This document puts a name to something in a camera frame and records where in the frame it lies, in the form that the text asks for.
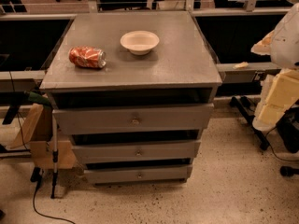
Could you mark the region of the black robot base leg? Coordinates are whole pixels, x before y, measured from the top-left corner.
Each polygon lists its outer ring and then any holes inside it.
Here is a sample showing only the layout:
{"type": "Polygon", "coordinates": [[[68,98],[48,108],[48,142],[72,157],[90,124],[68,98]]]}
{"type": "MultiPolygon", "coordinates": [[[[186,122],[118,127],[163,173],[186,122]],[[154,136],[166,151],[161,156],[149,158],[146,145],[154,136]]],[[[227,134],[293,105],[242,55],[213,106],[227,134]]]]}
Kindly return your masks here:
{"type": "Polygon", "coordinates": [[[249,98],[246,96],[241,96],[240,98],[233,96],[230,101],[230,106],[236,107],[239,110],[240,114],[246,120],[250,128],[254,131],[255,135],[260,139],[260,149],[267,150],[270,146],[270,143],[261,131],[256,130],[253,127],[253,120],[255,116],[253,115],[254,110],[251,108],[252,102],[249,100],[249,98]]]}

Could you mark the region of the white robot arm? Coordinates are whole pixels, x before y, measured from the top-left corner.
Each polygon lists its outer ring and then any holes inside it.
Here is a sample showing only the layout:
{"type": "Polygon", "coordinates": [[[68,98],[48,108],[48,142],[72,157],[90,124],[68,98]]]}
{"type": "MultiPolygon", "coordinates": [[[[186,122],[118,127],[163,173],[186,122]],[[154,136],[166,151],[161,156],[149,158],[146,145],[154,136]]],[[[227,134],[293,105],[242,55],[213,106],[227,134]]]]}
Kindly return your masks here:
{"type": "Polygon", "coordinates": [[[261,101],[254,114],[253,127],[269,131],[299,100],[299,4],[296,3],[275,29],[251,48],[258,55],[269,55],[281,68],[263,82],[261,101]]]}

